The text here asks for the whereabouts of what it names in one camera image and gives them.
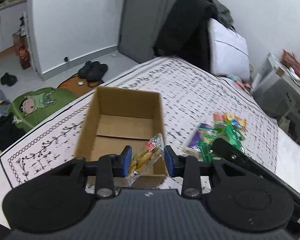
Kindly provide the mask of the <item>yellow cookie snack packet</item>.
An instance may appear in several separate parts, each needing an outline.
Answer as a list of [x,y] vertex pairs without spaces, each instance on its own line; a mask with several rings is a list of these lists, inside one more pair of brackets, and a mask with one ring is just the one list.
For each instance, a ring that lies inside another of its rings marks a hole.
[[129,172],[126,177],[127,183],[132,185],[139,177],[159,160],[164,158],[164,140],[161,133],[152,137],[143,148],[143,151],[132,158]]

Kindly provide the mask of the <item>purple wafer snack pack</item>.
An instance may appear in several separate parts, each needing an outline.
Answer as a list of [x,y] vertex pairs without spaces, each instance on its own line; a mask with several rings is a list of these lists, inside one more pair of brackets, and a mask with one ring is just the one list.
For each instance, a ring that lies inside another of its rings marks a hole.
[[200,123],[184,143],[182,151],[188,155],[192,155],[198,159],[202,159],[202,154],[199,148],[199,141],[201,141],[203,139],[203,136],[206,134],[214,135],[214,127],[209,124]]

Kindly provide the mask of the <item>green snack packet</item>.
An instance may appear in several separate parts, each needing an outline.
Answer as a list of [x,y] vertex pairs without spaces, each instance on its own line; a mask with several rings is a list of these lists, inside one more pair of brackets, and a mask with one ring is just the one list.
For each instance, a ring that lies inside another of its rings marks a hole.
[[216,157],[212,150],[212,144],[217,139],[223,139],[228,142],[231,146],[234,146],[237,150],[244,153],[244,147],[242,141],[245,140],[244,135],[239,131],[237,126],[232,123],[226,123],[223,127],[211,127],[200,125],[198,128],[199,140],[198,147],[202,155],[203,162],[210,163],[213,157]]

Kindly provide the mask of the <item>orange snack packet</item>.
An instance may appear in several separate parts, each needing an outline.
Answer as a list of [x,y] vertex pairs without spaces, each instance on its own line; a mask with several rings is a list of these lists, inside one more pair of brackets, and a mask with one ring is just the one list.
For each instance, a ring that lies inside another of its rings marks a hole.
[[226,124],[231,124],[234,128],[241,129],[243,131],[246,130],[247,127],[247,120],[244,118],[240,118],[232,113],[224,113],[223,114],[223,121]]

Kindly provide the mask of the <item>open cardboard box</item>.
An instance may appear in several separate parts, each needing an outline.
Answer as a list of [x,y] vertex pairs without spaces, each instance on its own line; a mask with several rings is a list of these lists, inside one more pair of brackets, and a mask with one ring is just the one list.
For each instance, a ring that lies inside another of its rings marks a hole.
[[75,156],[96,161],[120,154],[127,145],[136,156],[158,133],[165,134],[159,93],[100,86],[86,113]]

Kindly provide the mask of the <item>patterned white bed blanket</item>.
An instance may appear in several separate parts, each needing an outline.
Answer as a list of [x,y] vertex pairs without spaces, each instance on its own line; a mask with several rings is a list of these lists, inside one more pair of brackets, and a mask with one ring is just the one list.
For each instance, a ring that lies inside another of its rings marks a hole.
[[[135,66],[107,85],[160,93],[166,142],[176,153],[198,124],[212,122],[215,112],[245,119],[245,153],[276,171],[278,127],[232,80],[215,77],[175,57],[162,57]],[[0,155],[2,195],[74,156],[92,97],[87,93],[67,104]]]

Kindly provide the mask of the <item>white desk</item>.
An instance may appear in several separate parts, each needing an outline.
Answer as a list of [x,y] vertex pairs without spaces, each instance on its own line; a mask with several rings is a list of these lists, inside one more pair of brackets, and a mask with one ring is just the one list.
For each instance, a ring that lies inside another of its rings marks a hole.
[[272,53],[266,63],[268,69],[253,80],[253,98],[279,128],[300,143],[300,81]]

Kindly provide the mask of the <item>pair of black slippers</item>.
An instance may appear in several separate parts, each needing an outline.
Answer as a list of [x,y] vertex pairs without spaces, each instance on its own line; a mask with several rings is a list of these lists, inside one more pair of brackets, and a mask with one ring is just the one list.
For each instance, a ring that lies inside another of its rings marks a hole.
[[98,61],[87,61],[77,74],[79,78],[86,79],[88,82],[98,82],[102,80],[107,71],[108,66],[106,64]]

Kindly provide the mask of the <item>white pillow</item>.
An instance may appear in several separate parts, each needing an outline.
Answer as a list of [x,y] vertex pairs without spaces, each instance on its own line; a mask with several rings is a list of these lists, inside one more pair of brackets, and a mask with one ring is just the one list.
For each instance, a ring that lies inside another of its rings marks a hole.
[[211,64],[214,75],[234,75],[249,81],[249,55],[246,40],[235,31],[211,18],[208,25]]

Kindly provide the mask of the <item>red woven basket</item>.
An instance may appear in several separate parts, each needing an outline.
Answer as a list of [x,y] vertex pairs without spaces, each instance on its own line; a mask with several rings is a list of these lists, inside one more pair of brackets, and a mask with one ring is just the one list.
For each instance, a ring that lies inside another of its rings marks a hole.
[[292,67],[297,75],[300,75],[300,63],[297,61],[295,55],[286,50],[283,50],[281,63],[287,68]]

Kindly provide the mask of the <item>green cartoon floor mat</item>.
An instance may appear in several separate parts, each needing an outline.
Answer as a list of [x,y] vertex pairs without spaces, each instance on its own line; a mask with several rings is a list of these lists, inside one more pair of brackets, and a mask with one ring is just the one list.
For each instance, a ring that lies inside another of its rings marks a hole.
[[77,96],[67,89],[41,88],[14,99],[10,104],[9,112],[13,114],[13,123],[25,132],[29,132],[75,99]]

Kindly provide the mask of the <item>black jacket on chair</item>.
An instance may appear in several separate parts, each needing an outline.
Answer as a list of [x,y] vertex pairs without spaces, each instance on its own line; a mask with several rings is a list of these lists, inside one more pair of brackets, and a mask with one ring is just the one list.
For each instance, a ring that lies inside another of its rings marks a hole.
[[176,0],[159,31],[154,55],[174,55],[210,72],[208,23],[214,15],[207,0]]

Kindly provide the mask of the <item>dark soda bottle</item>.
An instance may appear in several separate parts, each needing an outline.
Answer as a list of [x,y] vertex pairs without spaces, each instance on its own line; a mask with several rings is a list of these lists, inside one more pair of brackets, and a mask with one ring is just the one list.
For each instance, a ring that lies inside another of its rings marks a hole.
[[30,68],[31,66],[30,55],[27,48],[22,43],[19,44],[19,60],[23,70]]

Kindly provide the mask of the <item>grey knit garment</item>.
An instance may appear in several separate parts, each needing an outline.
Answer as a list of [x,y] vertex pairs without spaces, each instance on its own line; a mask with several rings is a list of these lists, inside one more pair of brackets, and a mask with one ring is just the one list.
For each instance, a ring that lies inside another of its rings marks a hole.
[[219,0],[205,0],[207,7],[204,11],[203,19],[208,21],[210,18],[217,20],[226,28],[235,31],[234,20],[230,14],[230,10]]

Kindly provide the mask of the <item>black shoe on floor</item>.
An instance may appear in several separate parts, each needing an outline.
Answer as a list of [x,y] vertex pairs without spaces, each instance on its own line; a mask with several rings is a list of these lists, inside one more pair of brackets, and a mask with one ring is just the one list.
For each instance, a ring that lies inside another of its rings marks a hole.
[[17,77],[14,75],[11,75],[9,73],[5,73],[1,78],[0,78],[0,83],[4,86],[7,85],[8,87],[12,87],[17,83]]

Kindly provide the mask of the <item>grey door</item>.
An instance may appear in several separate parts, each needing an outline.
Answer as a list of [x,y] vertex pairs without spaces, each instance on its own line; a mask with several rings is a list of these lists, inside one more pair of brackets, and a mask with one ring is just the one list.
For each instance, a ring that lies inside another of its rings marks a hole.
[[118,51],[138,63],[156,57],[154,44],[176,0],[125,0]]

